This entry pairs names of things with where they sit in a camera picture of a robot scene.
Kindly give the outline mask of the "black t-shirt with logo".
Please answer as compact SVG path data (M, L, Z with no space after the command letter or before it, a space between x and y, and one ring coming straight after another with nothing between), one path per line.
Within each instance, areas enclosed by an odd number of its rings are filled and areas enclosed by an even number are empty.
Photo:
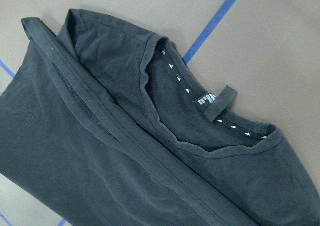
M319 225L320 197L280 129L208 92L170 40L71 9L23 18L0 97L0 171L72 225Z

